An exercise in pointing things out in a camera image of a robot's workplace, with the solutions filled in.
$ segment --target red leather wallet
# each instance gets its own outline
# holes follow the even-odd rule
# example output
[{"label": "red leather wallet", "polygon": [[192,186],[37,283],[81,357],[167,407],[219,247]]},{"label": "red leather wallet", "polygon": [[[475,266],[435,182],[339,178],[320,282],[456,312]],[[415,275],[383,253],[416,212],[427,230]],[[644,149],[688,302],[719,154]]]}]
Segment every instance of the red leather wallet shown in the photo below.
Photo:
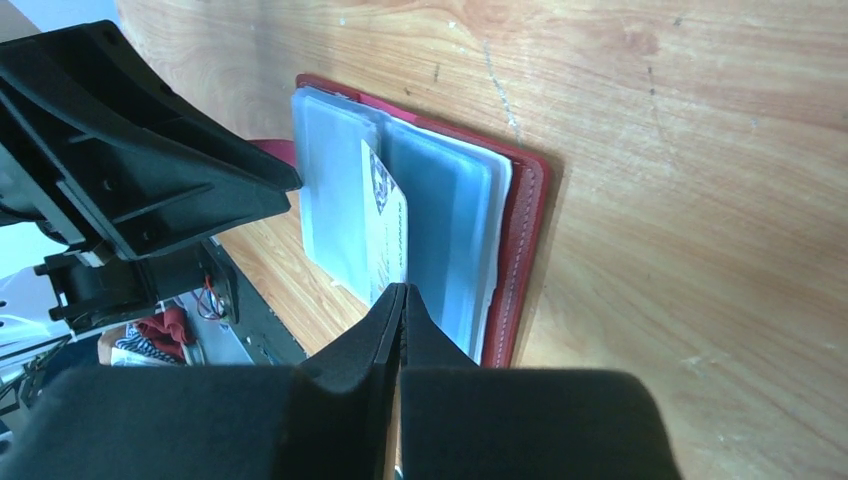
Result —
[{"label": "red leather wallet", "polygon": [[[486,320],[482,365],[508,367],[512,362],[524,295],[536,253],[551,170],[534,153],[469,130],[400,109],[367,93],[309,74],[298,75],[297,87],[314,87],[382,110],[396,118],[442,135],[497,152],[512,161],[498,251],[498,283]],[[296,165],[294,145],[284,140],[253,140],[253,144],[290,165]]]}]

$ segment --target wooden surface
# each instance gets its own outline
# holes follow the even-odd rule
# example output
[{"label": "wooden surface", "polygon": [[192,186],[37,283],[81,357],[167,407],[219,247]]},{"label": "wooden surface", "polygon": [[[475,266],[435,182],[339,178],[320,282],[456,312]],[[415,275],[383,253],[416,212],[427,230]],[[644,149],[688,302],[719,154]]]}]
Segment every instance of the wooden surface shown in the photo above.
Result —
[{"label": "wooden surface", "polygon": [[[153,68],[246,138],[290,138],[312,72],[544,153],[518,365],[635,373],[688,478],[845,478],[848,2],[119,9]],[[308,351],[363,313],[304,258],[296,209],[221,239]]]}]

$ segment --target table top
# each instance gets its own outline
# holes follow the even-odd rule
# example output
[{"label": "table top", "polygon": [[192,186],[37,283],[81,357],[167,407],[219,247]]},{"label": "table top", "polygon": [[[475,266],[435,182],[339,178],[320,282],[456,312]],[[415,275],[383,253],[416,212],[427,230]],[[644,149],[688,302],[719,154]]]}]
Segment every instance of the table top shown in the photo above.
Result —
[{"label": "table top", "polygon": [[[291,138],[316,73],[556,172],[516,364],[640,377],[688,478],[848,471],[848,3],[120,0],[187,100]],[[307,351],[365,312],[288,215],[220,236]]]}]

